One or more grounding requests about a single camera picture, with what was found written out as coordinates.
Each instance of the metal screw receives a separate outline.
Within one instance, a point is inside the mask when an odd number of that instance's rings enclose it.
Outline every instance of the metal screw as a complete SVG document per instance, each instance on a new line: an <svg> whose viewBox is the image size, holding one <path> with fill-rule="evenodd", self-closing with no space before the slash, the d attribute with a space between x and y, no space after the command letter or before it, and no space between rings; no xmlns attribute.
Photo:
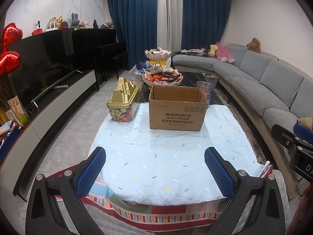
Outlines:
<svg viewBox="0 0 313 235"><path fill-rule="evenodd" d="M39 174L39 175L37 175L36 180L40 181L40 180L42 180L42 178L43 178L43 175Z"/></svg>
<svg viewBox="0 0 313 235"><path fill-rule="evenodd" d="M70 170L70 169L68 169L68 170L66 170L65 172L64 172L64 175L66 176L66 177L68 177L68 176L70 176L70 175L72 175L72 171Z"/></svg>
<svg viewBox="0 0 313 235"><path fill-rule="evenodd" d="M270 180L274 180L275 179L275 176L273 174L269 174L268 177L269 177Z"/></svg>
<svg viewBox="0 0 313 235"><path fill-rule="evenodd" d="M242 177L245 177L247 175L247 173L242 169L240 171L238 171L238 174Z"/></svg>

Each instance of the plastic container with gold lid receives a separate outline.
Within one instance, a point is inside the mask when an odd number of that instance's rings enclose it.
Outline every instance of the plastic container with gold lid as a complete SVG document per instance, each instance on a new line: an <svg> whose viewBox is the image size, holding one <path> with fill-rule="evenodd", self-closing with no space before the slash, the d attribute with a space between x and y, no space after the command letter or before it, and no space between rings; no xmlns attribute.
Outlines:
<svg viewBox="0 0 313 235"><path fill-rule="evenodd" d="M139 107L139 87L125 78L119 78L106 105L113 121L131 122Z"/></svg>

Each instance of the television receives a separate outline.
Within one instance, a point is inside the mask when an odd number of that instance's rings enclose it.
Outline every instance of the television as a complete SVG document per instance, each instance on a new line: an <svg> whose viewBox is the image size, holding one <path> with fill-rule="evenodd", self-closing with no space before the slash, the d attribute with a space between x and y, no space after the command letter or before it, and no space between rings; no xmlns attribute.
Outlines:
<svg viewBox="0 0 313 235"><path fill-rule="evenodd" d="M21 56L20 66L10 73L13 94L25 107L46 88L73 72L73 29L55 30L17 41L9 46Z"/></svg>

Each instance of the blue textured grip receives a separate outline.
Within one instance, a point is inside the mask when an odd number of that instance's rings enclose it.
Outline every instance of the blue textured grip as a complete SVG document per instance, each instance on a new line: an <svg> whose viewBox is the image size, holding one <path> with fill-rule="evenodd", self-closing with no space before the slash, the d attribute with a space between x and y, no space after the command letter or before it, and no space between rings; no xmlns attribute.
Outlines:
<svg viewBox="0 0 313 235"><path fill-rule="evenodd" d="M96 178L98 177L104 163L105 163L105 150L101 149L96 154L94 159L90 162L87 168L84 170L76 184L76 195L80 199L86 197L90 192Z"/></svg>
<svg viewBox="0 0 313 235"><path fill-rule="evenodd" d="M295 124L294 133L309 144L313 144L313 132L300 124Z"/></svg>
<svg viewBox="0 0 313 235"><path fill-rule="evenodd" d="M234 182L209 148L205 150L204 161L223 196L232 199L235 195Z"/></svg>

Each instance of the gold lid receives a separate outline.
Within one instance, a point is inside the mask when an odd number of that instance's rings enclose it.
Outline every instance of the gold lid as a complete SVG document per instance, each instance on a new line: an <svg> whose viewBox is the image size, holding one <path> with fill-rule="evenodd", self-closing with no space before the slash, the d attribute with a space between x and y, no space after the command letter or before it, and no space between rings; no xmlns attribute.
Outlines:
<svg viewBox="0 0 313 235"><path fill-rule="evenodd" d="M139 87L125 78L119 78L113 94L106 103L109 109L127 109L130 108Z"/></svg>

